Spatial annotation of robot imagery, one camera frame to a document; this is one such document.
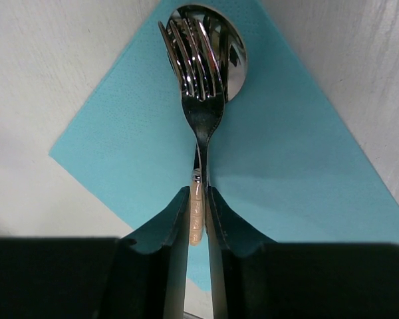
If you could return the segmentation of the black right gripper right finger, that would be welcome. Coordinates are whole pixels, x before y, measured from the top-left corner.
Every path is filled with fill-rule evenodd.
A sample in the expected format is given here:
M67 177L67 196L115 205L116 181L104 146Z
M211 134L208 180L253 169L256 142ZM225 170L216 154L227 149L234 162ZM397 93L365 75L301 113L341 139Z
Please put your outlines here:
M215 318L399 318L399 245L278 243L208 200Z

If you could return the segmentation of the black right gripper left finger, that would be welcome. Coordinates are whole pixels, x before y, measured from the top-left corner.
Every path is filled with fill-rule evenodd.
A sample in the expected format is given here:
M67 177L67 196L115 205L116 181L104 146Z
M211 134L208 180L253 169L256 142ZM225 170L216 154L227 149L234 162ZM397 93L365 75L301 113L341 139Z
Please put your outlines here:
M190 190L115 237L0 237L0 318L182 318Z

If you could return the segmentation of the light blue paper napkin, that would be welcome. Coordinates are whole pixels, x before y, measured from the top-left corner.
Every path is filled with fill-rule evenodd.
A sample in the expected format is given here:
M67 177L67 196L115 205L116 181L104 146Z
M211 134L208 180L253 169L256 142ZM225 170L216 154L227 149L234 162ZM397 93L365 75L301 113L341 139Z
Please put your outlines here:
M209 149L211 184L280 242L399 243L399 206L258 1L210 1L240 32L247 79ZM132 228L185 185L194 135L158 23L162 1L50 155Z

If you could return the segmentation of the silver fork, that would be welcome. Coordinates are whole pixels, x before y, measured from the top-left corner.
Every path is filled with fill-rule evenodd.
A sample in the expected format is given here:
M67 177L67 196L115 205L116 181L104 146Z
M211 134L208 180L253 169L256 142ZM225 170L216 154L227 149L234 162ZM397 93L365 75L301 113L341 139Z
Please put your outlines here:
M168 21L169 29L158 22L169 61L180 85L184 116L196 137L198 167L192 172L190 187L189 244L202 240L209 210L208 149L225 108L225 94L219 65L203 24L197 19L182 19L182 27Z

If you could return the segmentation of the wooden handled spoon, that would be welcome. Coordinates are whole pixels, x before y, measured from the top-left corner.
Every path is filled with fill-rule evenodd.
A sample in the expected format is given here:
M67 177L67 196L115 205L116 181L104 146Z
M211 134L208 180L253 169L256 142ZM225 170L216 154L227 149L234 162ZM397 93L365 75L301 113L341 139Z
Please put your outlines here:
M246 45L233 23L213 7L200 4L182 5L173 11L168 21L173 20L181 28L183 18L197 19L205 27L219 65L226 105L239 93L245 82L248 69ZM198 159L195 154L194 169L197 167Z

